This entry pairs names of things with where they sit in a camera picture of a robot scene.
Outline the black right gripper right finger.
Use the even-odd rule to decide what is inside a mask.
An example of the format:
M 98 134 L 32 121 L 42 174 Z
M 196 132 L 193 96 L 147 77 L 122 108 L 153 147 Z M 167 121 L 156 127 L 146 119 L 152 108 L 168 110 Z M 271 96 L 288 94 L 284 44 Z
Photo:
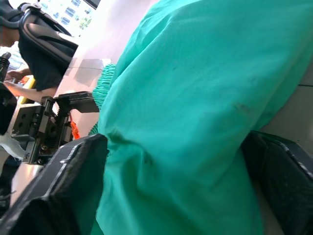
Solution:
M 241 145 L 250 177 L 261 190 L 283 232 L 313 233 L 313 159 L 297 143 L 251 131 Z

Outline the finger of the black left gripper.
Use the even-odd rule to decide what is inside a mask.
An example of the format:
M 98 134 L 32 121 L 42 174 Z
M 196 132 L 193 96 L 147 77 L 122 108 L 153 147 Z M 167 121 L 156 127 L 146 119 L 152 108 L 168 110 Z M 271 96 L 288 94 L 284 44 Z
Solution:
M 69 113 L 71 110 L 77 110 L 80 113 L 98 113 L 97 107 L 91 92 L 74 92 L 61 94 L 55 98 L 61 113 Z

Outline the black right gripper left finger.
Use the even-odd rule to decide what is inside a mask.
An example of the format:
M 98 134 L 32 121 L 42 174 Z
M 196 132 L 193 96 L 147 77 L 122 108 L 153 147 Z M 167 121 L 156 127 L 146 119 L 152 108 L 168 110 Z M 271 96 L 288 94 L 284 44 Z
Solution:
M 61 146 L 0 223 L 2 235 L 89 235 L 103 191 L 107 139 Z

